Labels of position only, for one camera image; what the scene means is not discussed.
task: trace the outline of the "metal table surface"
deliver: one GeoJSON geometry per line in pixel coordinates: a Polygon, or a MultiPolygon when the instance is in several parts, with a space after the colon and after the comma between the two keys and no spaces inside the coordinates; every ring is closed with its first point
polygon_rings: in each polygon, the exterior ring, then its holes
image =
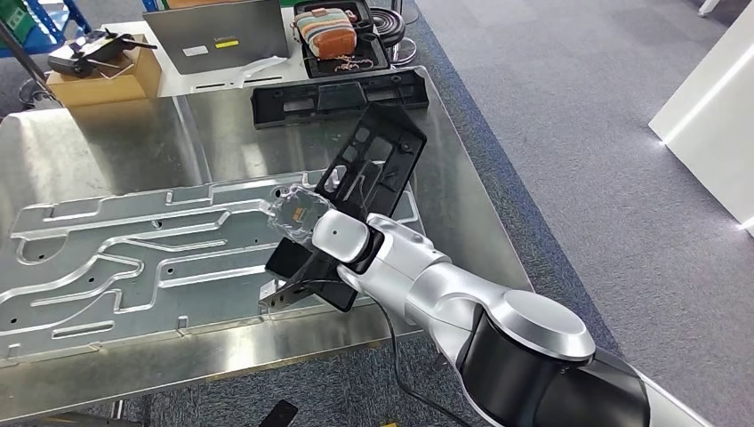
{"type": "MultiPolygon", "coordinates": [[[[411,185],[427,235],[464,269],[531,290],[509,238],[427,78],[429,137],[411,185]]],[[[0,124],[0,237],[24,206],[326,167],[356,119],[254,130],[251,89],[7,117],[0,124]]],[[[389,337],[380,311],[324,305],[227,329],[0,368],[0,423],[278,367],[389,337]]],[[[397,323],[406,334],[415,327],[397,323]]]]}

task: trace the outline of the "chain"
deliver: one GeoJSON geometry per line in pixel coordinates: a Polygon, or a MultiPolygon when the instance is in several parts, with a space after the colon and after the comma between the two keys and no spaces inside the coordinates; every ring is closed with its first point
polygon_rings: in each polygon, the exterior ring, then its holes
{"type": "Polygon", "coordinates": [[[374,62],[369,59],[357,60],[351,56],[341,55],[333,58],[334,60],[342,60],[343,63],[335,67],[334,71],[351,71],[352,69],[369,69],[374,67],[374,62]],[[369,64],[367,67],[361,68],[360,64],[369,64]]]}

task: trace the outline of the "black plastic tray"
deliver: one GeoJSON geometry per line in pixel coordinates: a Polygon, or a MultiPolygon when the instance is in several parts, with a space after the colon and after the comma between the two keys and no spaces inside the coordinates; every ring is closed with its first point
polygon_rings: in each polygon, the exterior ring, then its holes
{"type": "Polygon", "coordinates": [[[344,12],[352,11],[358,18],[356,22],[353,22],[354,30],[357,33],[373,32],[374,19],[372,18],[372,11],[365,0],[312,0],[297,3],[293,7],[293,10],[298,15],[299,13],[311,12],[319,8],[342,9],[344,12]]]}
{"type": "Polygon", "coordinates": [[[344,69],[335,71],[335,68],[343,63],[342,60],[320,60],[309,49],[307,44],[302,44],[304,52],[304,65],[307,74],[311,78],[328,77],[328,76],[346,76],[348,74],[363,73],[365,71],[377,71],[380,69],[390,68],[390,61],[382,41],[374,33],[359,34],[356,49],[351,55],[355,60],[371,60],[373,65],[370,68],[344,69]]]}
{"type": "Polygon", "coordinates": [[[254,128],[356,117],[369,102],[427,108],[427,86],[414,68],[257,86],[252,90],[254,128]]]}

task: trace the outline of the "white wall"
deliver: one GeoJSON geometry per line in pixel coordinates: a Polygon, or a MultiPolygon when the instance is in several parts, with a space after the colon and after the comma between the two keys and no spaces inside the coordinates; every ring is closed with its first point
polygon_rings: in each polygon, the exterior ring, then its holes
{"type": "Polygon", "coordinates": [[[649,126],[754,235],[754,5],[649,126]]]}

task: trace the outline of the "striped pouch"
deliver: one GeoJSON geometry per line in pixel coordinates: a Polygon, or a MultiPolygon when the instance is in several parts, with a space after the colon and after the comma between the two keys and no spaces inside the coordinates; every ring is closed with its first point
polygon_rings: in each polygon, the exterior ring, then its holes
{"type": "Polygon", "coordinates": [[[300,13],[293,18],[293,23],[301,33],[301,41],[321,60],[351,55],[356,49],[356,31],[341,9],[300,13]]]}

